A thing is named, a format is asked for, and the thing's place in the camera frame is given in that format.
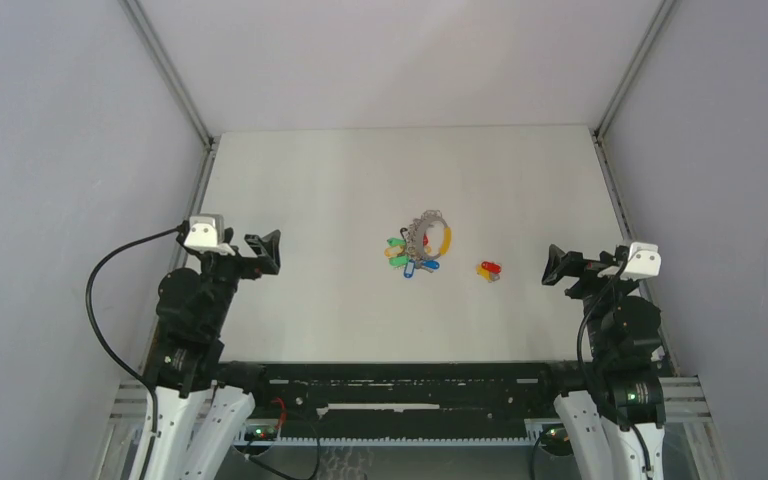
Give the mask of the red and yellow tagged keys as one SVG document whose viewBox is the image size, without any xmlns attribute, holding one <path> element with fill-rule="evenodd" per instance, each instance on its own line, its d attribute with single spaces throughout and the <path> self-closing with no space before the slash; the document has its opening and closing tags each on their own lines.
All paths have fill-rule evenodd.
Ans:
<svg viewBox="0 0 768 480">
<path fill-rule="evenodd" d="M 495 263 L 484 261 L 476 266 L 476 272 L 487 282 L 493 283 L 500 279 L 502 267 Z"/>
</svg>

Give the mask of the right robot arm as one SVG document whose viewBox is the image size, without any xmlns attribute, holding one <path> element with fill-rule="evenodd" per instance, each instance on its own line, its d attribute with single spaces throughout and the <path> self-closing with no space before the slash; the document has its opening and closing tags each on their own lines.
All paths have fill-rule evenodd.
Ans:
<svg viewBox="0 0 768 480">
<path fill-rule="evenodd" d="M 574 279 L 567 297 L 581 301 L 575 347 L 581 379 L 556 377 L 539 388 L 544 412 L 559 416 L 584 479 L 662 479 L 665 395 L 655 353 L 662 348 L 661 311 L 636 295 L 655 278 L 655 244 L 620 244 L 588 259 L 551 245 L 541 283 Z"/>
</svg>

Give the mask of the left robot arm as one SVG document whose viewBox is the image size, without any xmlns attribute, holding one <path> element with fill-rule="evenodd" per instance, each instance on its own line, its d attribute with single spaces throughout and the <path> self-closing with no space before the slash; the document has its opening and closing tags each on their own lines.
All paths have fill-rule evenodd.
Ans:
<svg viewBox="0 0 768 480">
<path fill-rule="evenodd" d="M 158 287 L 156 342 L 146 369 L 150 392 L 133 479 L 212 479 L 246 419 L 271 407 L 256 379 L 221 380 L 221 331 L 238 284 L 280 271 L 281 233 L 247 234 L 253 256 L 221 243 L 191 247 L 197 270 L 180 267 Z"/>
</svg>

